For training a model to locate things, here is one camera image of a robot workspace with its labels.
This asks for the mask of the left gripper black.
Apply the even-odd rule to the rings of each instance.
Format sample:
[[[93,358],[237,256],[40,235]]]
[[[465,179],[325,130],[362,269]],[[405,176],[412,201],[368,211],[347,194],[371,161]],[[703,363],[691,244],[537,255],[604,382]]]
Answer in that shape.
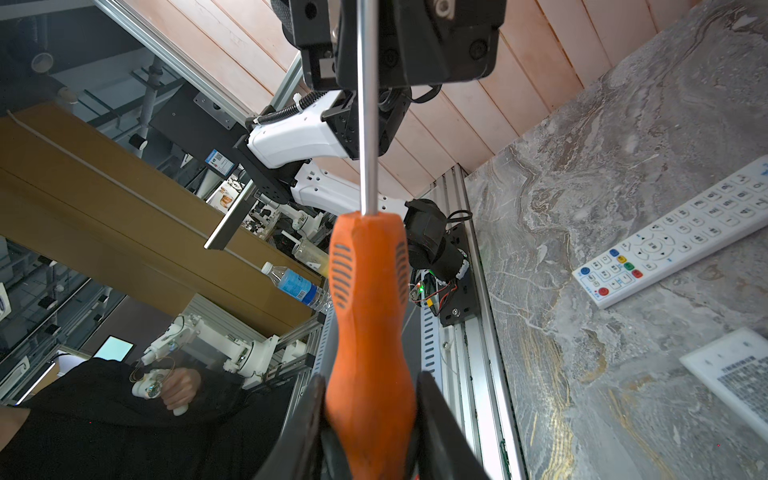
[[[357,87],[357,2],[274,1],[313,90]],[[496,64],[503,1],[381,1],[380,88],[478,80]]]

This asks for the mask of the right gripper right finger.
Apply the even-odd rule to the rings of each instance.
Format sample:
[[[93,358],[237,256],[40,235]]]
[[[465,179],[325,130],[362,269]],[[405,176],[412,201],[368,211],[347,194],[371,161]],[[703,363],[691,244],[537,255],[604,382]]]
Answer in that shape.
[[[488,475],[470,448],[431,373],[417,377],[420,479],[481,480]]]

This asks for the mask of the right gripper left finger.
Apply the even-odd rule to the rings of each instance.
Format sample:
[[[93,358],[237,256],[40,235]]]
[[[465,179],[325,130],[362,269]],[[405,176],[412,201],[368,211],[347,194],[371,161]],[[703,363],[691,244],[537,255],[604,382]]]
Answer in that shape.
[[[321,431],[326,380],[315,375],[256,480],[322,478]]]

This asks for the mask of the orange handled screwdriver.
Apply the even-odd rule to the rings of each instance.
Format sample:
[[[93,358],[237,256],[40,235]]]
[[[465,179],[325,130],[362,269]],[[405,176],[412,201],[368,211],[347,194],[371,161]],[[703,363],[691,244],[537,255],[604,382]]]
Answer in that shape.
[[[331,241],[331,293],[339,340],[325,417],[355,479],[403,479],[416,417],[401,329],[408,296],[402,219],[378,207],[379,4],[356,4],[360,134],[359,211]]]

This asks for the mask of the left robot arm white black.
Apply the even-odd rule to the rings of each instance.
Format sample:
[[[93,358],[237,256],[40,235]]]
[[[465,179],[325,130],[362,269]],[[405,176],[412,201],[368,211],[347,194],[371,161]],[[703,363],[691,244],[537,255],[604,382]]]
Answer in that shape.
[[[299,50],[309,94],[249,122],[247,148],[271,170],[317,157],[357,160],[359,1],[275,1],[288,42]],[[505,20],[503,1],[378,1],[378,152],[385,154],[413,104],[450,83],[489,76]],[[410,265],[450,283],[469,269],[450,244],[447,219],[434,204],[383,199],[381,210],[404,219]]]

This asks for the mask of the operator hand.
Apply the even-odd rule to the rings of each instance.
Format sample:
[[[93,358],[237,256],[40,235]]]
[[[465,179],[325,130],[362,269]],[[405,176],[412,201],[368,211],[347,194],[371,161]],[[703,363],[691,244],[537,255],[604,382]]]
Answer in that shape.
[[[175,369],[163,381],[160,398],[170,411],[188,406],[200,389],[202,378],[195,369]]]

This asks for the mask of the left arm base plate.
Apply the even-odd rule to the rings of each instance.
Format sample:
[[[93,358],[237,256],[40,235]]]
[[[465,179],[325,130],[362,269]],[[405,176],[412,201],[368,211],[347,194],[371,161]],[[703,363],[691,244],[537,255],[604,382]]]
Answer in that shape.
[[[443,237],[442,250],[423,276],[422,302],[442,326],[461,324],[480,313],[469,241],[464,224],[456,224]]]

